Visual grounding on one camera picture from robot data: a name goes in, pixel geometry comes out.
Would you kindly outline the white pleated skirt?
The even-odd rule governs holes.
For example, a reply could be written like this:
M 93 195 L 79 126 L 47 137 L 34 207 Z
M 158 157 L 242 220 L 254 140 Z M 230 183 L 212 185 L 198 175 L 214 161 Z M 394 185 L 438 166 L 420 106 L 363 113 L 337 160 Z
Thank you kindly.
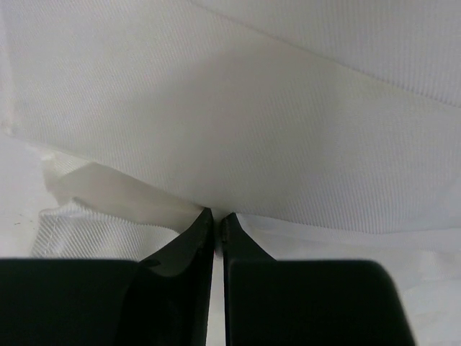
M 36 255 L 140 259 L 211 208 L 380 263 L 460 343 L 458 1 L 3 1 L 1 123 L 59 204 Z

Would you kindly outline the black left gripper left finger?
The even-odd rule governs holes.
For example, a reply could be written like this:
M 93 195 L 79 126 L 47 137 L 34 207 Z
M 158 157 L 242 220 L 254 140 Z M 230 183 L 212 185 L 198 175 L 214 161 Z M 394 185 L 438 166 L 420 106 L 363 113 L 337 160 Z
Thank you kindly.
M 203 345 L 213 252 L 206 209 L 139 262 L 3 259 L 1 343 Z

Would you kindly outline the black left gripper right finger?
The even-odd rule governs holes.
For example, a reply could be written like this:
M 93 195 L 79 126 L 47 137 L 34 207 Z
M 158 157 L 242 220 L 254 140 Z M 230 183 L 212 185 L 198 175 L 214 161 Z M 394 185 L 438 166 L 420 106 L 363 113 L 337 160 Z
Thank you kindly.
M 282 261 L 236 214 L 223 236 L 227 345 L 413 345 L 394 282 L 376 262 Z

